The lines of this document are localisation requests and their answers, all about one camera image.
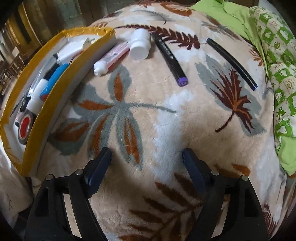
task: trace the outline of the black pen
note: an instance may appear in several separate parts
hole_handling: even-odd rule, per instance
[[[153,36],[156,46],[160,50],[168,67],[170,68],[173,76],[175,77],[177,84],[180,87],[187,85],[188,79],[171,50],[168,48],[165,42],[158,36],[157,33],[152,33],[151,35]]]
[[[246,69],[230,54],[228,53],[221,45],[217,44],[214,40],[208,38],[207,43],[212,46],[219,54],[222,55],[232,67],[241,75],[241,77],[247,82],[250,88],[254,91],[257,89],[257,84],[246,71]]]

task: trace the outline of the bottle cap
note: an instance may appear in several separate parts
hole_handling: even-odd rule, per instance
[[[108,72],[107,63],[105,61],[97,61],[94,64],[94,75],[103,75]]]
[[[146,59],[150,48],[149,31],[144,28],[136,29],[131,35],[130,56],[133,59]]]

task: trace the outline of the blanket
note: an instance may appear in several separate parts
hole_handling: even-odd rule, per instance
[[[111,165],[90,204],[108,240],[184,240],[202,207],[182,163],[182,150],[191,147],[211,169],[249,176],[271,237],[293,207],[295,177],[287,178],[275,152],[272,86],[252,45],[216,19],[171,2],[141,1],[93,25],[113,27],[121,40],[137,28],[157,33],[189,84],[176,84],[154,44],[145,60],[125,55],[102,77],[90,70],[51,131],[37,177],[69,175],[107,146]],[[209,37],[250,73],[256,91],[206,44]]]

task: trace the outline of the green patterned pillow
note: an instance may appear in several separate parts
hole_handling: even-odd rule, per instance
[[[296,155],[287,149],[287,142],[291,143],[292,139],[283,142],[283,138],[296,137],[296,39],[276,14],[261,7],[251,7],[250,15],[262,42],[274,90],[276,151],[282,167],[292,175],[296,171]]]

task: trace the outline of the bed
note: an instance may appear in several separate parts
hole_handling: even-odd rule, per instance
[[[216,19],[171,2],[131,5],[92,25],[114,28],[122,40],[137,28],[158,33],[189,84],[176,84],[154,44],[146,60],[124,55],[102,77],[90,70],[59,115],[36,177],[69,175],[107,146],[111,165],[90,204],[108,240],[184,240],[202,206],[181,158],[191,147],[211,169],[250,178],[271,238],[294,207],[296,175],[287,176],[275,152],[274,95],[256,48]],[[244,66],[256,91],[207,38]],[[213,236],[228,202],[225,196]],[[68,217],[79,236],[71,211]]]

